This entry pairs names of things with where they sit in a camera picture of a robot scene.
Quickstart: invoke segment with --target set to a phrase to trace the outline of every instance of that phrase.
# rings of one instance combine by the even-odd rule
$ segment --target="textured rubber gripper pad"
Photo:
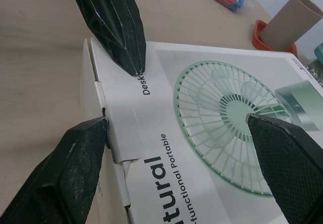
[[[62,197],[77,224],[85,223],[92,205],[107,138],[106,128],[106,124],[95,124],[84,131],[79,144],[71,149],[72,156],[59,180]]]
[[[323,150],[300,127],[251,115],[262,174],[290,224],[323,223]]]
[[[106,143],[104,117],[69,129],[28,177],[0,217],[0,224],[84,224]]]

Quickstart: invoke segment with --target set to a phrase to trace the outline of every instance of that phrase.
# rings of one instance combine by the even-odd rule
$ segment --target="white product box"
[[[146,72],[133,78],[85,40],[85,119],[104,113],[110,124],[101,223],[287,223],[244,120],[280,118],[318,141],[321,95],[290,53],[147,42]]]

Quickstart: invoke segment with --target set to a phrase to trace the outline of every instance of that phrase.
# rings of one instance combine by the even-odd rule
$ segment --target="cylindrical cup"
[[[310,0],[289,0],[260,33],[260,40],[276,51],[285,51],[323,18]]]

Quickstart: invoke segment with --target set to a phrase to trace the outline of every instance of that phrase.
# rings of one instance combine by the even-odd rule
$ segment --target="fan guard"
[[[257,113],[291,120],[264,84],[232,65],[198,62],[179,76],[174,107],[186,140],[209,167],[239,188],[272,195],[245,118]]]

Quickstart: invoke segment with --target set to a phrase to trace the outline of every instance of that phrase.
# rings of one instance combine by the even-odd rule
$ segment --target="fan image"
[[[186,140],[212,170],[243,190],[272,195],[260,170],[246,115],[291,120],[264,84],[229,64],[198,62],[179,76],[174,108]]]

